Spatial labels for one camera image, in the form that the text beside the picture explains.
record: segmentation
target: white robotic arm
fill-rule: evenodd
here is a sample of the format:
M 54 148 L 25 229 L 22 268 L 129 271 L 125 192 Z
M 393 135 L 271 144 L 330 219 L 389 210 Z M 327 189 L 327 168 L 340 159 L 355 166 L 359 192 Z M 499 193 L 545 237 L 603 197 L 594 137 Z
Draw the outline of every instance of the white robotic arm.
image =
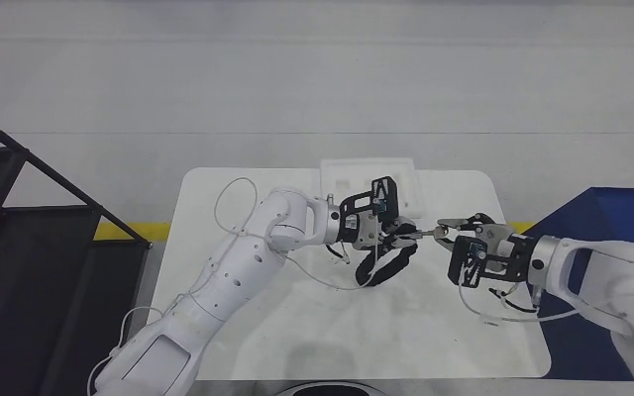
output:
M 266 287 L 289 251 L 363 241 L 369 219 L 375 219 L 372 223 L 377 226 L 397 216 L 393 212 L 398 209 L 395 194 L 389 177 L 374 180 L 371 192 L 349 197 L 342 206 L 334 205 L 332 197 L 310 198 L 290 187 L 271 191 L 241 228 L 227 230 L 228 236 L 190 291 L 179 295 L 159 320 L 111 351 L 110 361 L 95 380 L 97 395 L 185 395 L 211 339 Z M 371 203 L 360 206 L 363 198 L 370 198 Z M 308 209 L 314 215 L 312 230 L 306 230 Z M 375 245 L 375 240 L 367 238 L 356 248 Z

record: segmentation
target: gray floor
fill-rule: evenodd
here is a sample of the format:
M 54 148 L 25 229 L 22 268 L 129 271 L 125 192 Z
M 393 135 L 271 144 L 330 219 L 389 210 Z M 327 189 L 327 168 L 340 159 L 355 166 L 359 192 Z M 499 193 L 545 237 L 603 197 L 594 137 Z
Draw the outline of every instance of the gray floor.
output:
M 0 2 L 0 128 L 126 221 L 169 221 L 193 167 L 362 156 L 482 170 L 507 220 L 539 220 L 588 186 L 634 185 L 632 70 L 626 0 Z M 9 197 L 71 202 L 34 171 Z M 372 384 L 411 395 L 634 392 Z M 286 385 L 200 383 L 192 394 Z

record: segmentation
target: white table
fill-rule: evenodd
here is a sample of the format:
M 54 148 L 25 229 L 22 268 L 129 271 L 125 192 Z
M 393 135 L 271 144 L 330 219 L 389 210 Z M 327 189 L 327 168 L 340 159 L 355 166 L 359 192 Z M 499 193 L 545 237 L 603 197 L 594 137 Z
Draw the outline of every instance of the white table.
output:
M 419 170 L 429 229 L 440 218 L 485 212 L 503 222 L 491 180 L 477 171 Z M 183 179 L 158 276 L 153 306 L 165 308 L 198 276 L 223 232 L 213 220 L 221 189 L 239 176 L 250 177 L 261 197 L 276 186 L 291 185 L 319 194 L 317 169 L 196 168 Z M 219 212 L 226 225 L 239 223 L 253 200 L 250 186 L 236 183 Z M 365 254 L 351 252 L 353 263 Z M 314 275 L 354 285 L 356 266 L 334 259 L 323 247 L 306 247 L 292 256 Z M 450 254 L 431 240 L 407 268 L 376 287 L 337 291 L 304 275 L 288 262 L 270 286 L 237 312 L 206 351 L 200 380 L 389 379 L 541 377 L 551 364 L 536 323 L 485 324 L 461 303 L 447 278 Z M 472 304 L 491 314 L 504 310 L 486 291 L 467 290 Z M 525 286 L 513 300 L 529 305 Z

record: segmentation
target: black cable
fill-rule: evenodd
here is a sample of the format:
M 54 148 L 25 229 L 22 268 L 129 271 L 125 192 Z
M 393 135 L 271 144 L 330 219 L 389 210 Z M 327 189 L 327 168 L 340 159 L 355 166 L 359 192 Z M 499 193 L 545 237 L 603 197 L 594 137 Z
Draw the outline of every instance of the black cable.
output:
M 506 292 L 503 292 L 501 290 L 495 290 L 492 287 L 488 288 L 488 291 L 490 291 L 495 297 L 499 298 L 501 300 L 502 297 L 506 297 Z M 525 314 L 534 314 L 537 312 L 536 309 L 527 309 L 527 308 L 522 308 L 518 305 L 513 304 L 512 302 L 506 300 L 506 304 L 511 307 L 514 308 L 516 310 L 518 310 L 519 312 L 523 312 Z
M 331 248 L 331 247 L 330 247 L 330 245 L 326 245 L 326 249 L 327 249 L 330 253 L 332 253 L 332 254 L 334 254 L 335 256 L 337 256 L 338 258 L 340 258 L 340 259 L 344 259 L 344 257 L 343 257 L 343 256 L 342 256 L 342 255 L 341 255 L 338 251 L 336 251 L 336 250 L 334 250 L 333 248 Z

